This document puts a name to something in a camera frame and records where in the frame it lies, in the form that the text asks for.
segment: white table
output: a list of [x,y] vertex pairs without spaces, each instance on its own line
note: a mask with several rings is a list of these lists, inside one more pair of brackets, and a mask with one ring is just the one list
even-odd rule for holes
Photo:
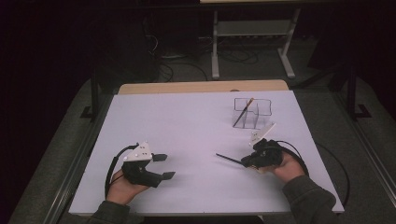
[[237,97],[272,101],[271,121],[276,126],[266,138],[297,147],[311,178],[335,195],[333,211],[343,212],[292,91],[116,95],[69,212],[94,213],[105,198],[104,184],[112,158],[124,147],[143,141],[148,141],[153,153],[168,155],[166,161],[151,162],[147,169],[176,174],[158,188],[135,197],[131,213],[206,216],[289,212],[281,191],[283,184],[275,176],[261,175],[215,155],[239,160],[253,151],[248,145],[252,130],[232,127],[233,99]]

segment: gray sleeve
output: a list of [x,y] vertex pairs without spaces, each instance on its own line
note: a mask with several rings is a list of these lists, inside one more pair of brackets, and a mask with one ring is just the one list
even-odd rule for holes
[[332,211],[335,197],[308,176],[298,176],[289,181],[283,188],[283,193],[298,224],[340,223]]
[[60,224],[122,224],[128,219],[129,206],[103,201],[91,217],[67,215]]

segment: hand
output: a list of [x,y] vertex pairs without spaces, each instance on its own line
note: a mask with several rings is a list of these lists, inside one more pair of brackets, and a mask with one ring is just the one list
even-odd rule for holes
[[259,168],[260,173],[267,171],[273,172],[284,183],[288,183],[297,176],[305,175],[300,163],[297,162],[289,153],[282,152],[283,161],[278,166],[267,166]]
[[138,193],[143,192],[149,187],[143,185],[131,184],[127,179],[124,178],[122,170],[118,170],[111,180],[112,184],[108,190],[106,197],[107,201],[119,204],[129,203],[134,196]]

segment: white tag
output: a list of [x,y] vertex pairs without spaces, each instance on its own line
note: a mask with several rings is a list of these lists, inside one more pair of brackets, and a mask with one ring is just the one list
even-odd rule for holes
[[137,148],[123,158],[124,161],[150,161],[151,159],[152,155],[147,142],[139,144]]
[[256,143],[260,142],[265,137],[265,135],[267,135],[275,127],[275,125],[275,123],[272,123],[258,131],[252,132],[249,145],[254,146]]

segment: transparent box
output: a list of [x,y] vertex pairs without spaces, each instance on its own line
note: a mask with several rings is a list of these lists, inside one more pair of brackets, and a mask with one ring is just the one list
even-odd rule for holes
[[271,101],[267,99],[253,99],[247,107],[250,100],[250,98],[235,98],[233,100],[234,128],[261,129],[267,124],[270,124],[272,115]]

